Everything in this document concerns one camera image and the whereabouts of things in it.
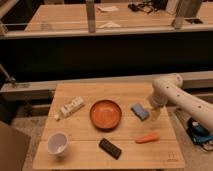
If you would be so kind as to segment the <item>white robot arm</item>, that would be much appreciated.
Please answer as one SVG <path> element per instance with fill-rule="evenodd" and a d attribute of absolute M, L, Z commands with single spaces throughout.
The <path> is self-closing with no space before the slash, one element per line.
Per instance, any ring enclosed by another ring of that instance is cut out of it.
<path fill-rule="evenodd" d="M 213 105 L 182 89 L 183 78 L 173 73 L 155 78 L 149 103 L 154 109 L 163 108 L 168 101 L 179 106 L 209 131 L 213 131 Z"/>

